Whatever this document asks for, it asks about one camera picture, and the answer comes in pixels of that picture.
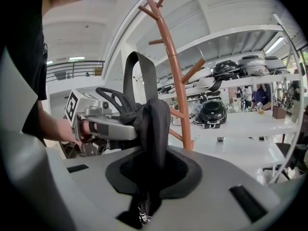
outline orange wooden coat rack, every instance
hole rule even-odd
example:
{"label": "orange wooden coat rack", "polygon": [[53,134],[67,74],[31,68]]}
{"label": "orange wooden coat rack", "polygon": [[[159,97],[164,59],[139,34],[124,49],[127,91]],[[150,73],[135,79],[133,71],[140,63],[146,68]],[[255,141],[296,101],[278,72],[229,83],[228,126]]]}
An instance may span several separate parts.
{"label": "orange wooden coat rack", "polygon": [[185,84],[203,66],[203,64],[205,64],[205,60],[201,58],[197,62],[197,64],[193,68],[191,68],[185,76],[182,75],[180,63],[178,61],[177,51],[175,49],[173,40],[171,38],[169,29],[159,11],[159,8],[162,7],[162,3],[164,0],[159,0],[158,2],[155,2],[154,0],[147,0],[147,1],[152,11],[146,9],[143,6],[139,6],[138,8],[156,21],[159,32],[162,36],[161,39],[150,41],[149,45],[162,44],[162,43],[165,45],[167,56],[171,66],[171,72],[173,75],[177,99],[179,103],[180,111],[174,108],[170,108],[170,112],[172,115],[180,118],[182,136],[173,131],[172,129],[169,130],[169,133],[172,134],[177,139],[179,139],[180,141],[182,141],[183,147],[185,149],[192,150],[193,141],[191,140],[191,128],[189,123]]}

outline black cloth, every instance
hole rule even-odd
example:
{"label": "black cloth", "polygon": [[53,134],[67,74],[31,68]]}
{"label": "black cloth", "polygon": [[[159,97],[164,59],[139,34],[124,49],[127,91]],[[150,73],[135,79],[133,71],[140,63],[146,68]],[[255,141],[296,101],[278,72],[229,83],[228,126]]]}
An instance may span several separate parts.
{"label": "black cloth", "polygon": [[[44,49],[42,26],[42,0],[5,0],[4,45],[27,84],[38,95],[46,99],[47,52]],[[43,135],[39,125],[38,101],[33,105],[23,132],[41,141]]]}
{"label": "black cloth", "polygon": [[299,101],[299,99],[300,99],[300,94],[297,93],[297,91],[296,91],[297,88],[300,88],[300,86],[299,86],[299,80],[294,80],[294,81],[292,81],[292,82],[291,82],[291,88],[292,88],[293,91],[294,91],[294,94],[293,94],[293,96],[292,96],[292,99],[293,99],[293,100],[296,100],[296,101]]}

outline glass railing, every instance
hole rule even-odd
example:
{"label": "glass railing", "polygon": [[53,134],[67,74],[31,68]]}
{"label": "glass railing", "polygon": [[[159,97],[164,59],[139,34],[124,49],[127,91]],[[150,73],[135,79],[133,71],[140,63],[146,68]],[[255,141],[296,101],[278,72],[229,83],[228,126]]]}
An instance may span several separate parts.
{"label": "glass railing", "polygon": [[46,82],[76,77],[101,76],[104,61],[77,61],[47,66]]}

